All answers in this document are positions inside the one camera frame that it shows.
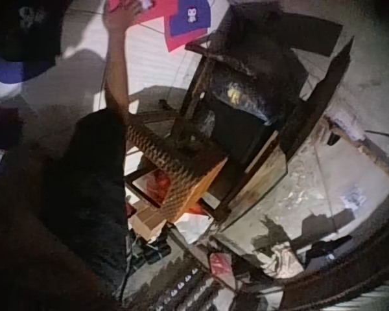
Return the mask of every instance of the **cardboard box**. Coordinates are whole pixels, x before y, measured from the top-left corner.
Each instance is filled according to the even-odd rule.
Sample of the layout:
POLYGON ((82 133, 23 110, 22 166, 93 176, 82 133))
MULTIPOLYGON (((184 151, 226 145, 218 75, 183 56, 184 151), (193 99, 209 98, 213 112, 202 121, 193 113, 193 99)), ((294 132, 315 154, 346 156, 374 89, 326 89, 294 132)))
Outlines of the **cardboard box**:
POLYGON ((163 229, 166 219, 142 201, 138 201, 133 206, 137 209, 137 212, 130 219, 131 226, 137 235, 149 241, 163 229))

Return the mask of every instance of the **hand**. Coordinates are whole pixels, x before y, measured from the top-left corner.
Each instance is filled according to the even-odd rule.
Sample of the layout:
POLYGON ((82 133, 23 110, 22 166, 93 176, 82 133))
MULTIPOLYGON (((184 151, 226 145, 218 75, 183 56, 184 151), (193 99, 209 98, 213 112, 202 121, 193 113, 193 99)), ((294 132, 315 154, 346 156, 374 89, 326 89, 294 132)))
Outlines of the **hand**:
POLYGON ((104 23, 110 36, 124 36, 127 28, 143 11, 138 0, 120 0, 119 6, 108 11, 108 2, 104 9, 104 23))

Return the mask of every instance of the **wooden stool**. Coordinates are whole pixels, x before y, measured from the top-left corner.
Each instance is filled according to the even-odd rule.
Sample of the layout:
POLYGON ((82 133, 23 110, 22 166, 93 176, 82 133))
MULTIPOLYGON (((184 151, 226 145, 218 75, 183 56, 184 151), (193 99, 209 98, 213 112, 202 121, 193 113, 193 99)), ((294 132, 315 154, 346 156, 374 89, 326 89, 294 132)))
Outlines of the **wooden stool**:
POLYGON ((132 115, 127 139, 152 165, 125 176, 126 186, 170 222, 179 219, 204 195, 227 160, 215 143, 173 110, 132 115), (145 126, 145 123, 170 119, 174 119, 174 125, 167 138, 157 136, 145 126), (171 181, 162 204, 133 184, 137 178, 156 168, 166 173, 171 181))

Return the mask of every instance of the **dark pants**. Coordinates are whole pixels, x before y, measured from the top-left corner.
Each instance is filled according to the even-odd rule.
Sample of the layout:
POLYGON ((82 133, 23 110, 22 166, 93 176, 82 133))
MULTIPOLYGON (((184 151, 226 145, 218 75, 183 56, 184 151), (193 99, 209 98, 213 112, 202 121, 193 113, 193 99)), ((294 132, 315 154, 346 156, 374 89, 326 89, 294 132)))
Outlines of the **dark pants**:
POLYGON ((124 126, 112 110, 84 117, 46 183, 45 224, 111 293, 127 270, 125 142, 124 126))

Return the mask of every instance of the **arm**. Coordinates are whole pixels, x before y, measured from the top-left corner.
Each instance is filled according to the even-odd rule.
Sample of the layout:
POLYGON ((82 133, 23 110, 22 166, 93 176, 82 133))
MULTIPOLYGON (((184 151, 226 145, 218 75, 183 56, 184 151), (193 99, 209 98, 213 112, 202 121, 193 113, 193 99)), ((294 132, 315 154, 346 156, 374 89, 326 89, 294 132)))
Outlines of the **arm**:
POLYGON ((125 59, 126 30, 141 11, 139 1, 120 5, 114 12, 106 11, 108 29, 108 62, 106 76, 106 105, 115 110, 125 121, 128 115, 128 77, 125 59))

